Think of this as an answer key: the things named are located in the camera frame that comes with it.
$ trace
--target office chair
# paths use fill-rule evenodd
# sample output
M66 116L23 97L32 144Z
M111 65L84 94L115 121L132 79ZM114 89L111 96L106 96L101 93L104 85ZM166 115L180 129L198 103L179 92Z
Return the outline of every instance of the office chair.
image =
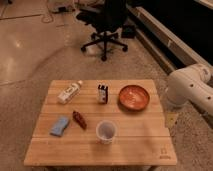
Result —
M108 42L122 46L124 52L128 50L126 44L116 40L119 37L118 33L114 33L126 21L126 0L105 0L104 4L97 5L97 8L83 7L80 10L82 12L77 15L77 19L84 21L86 25L91 24L96 29L96 33L91 35L93 41L82 46L81 50L83 52L86 51L87 46L103 42L104 52L101 59L106 61Z

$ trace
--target wooden bowl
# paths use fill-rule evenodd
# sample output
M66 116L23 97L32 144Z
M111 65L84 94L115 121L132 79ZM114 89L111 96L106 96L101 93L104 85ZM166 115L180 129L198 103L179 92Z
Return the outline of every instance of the wooden bowl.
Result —
M119 93L119 102L130 110L145 109L149 100L149 93L138 85L127 85Z

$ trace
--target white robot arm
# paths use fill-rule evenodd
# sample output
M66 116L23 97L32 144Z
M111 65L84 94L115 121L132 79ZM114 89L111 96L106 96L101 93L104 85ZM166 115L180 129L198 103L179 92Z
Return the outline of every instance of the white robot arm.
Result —
M213 115L213 88L206 84L210 78L210 69L203 64L172 72L165 94L167 101L173 107L183 107L190 100Z

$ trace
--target speckled floor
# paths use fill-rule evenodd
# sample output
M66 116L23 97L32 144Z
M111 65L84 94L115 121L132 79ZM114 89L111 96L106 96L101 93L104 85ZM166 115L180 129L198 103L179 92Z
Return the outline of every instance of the speckled floor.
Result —
M3 18L46 14L44 0L16 0ZM5 6L0 1L0 14ZM127 53L112 46L108 61L100 60L100 49L80 47L93 29L75 19L76 13L54 15L49 24L42 16L0 20L0 171L44 170L23 166L31 135L50 82L54 79L153 79L159 95L166 87L166 74L150 53L135 40ZM170 130L178 164L157 170L213 170L213 134L188 104L178 111ZM142 171L146 167L71 167L74 171Z

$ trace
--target paper cup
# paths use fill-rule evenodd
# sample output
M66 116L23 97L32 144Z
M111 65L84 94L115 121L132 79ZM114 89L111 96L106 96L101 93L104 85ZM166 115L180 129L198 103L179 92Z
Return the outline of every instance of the paper cup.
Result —
M116 126L111 121L101 121L96 127L96 135L103 144L110 144L116 134Z

